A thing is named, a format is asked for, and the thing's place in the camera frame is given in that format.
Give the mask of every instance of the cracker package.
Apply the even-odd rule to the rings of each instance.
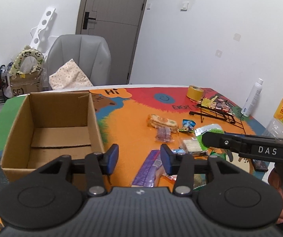
[[[150,114],[148,116],[147,120],[148,126],[152,126],[154,128],[159,128],[161,127],[169,127],[171,129],[172,133],[176,133],[178,131],[178,124],[176,121],[163,118],[161,116],[155,115],[155,114]]]

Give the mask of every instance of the door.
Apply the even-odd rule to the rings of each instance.
[[[86,0],[81,34],[104,37],[111,53],[109,84],[126,84],[144,0]]]

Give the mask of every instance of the blue circle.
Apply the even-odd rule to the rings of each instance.
[[[165,93],[156,93],[154,95],[154,98],[162,103],[175,103],[175,100],[173,97],[171,97],[170,95],[167,95]]]

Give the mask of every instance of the white spray bottle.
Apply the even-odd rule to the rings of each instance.
[[[253,85],[251,92],[248,96],[248,99],[246,100],[246,103],[241,110],[241,114],[243,114],[244,116],[246,117],[250,116],[253,107],[255,106],[255,104],[259,99],[259,95],[262,90],[262,84],[263,84],[263,80],[259,78],[258,81]]]

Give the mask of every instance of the gray armchair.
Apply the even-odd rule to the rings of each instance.
[[[62,35],[52,45],[47,58],[48,76],[73,59],[94,86],[107,85],[111,65],[109,47],[103,37]]]

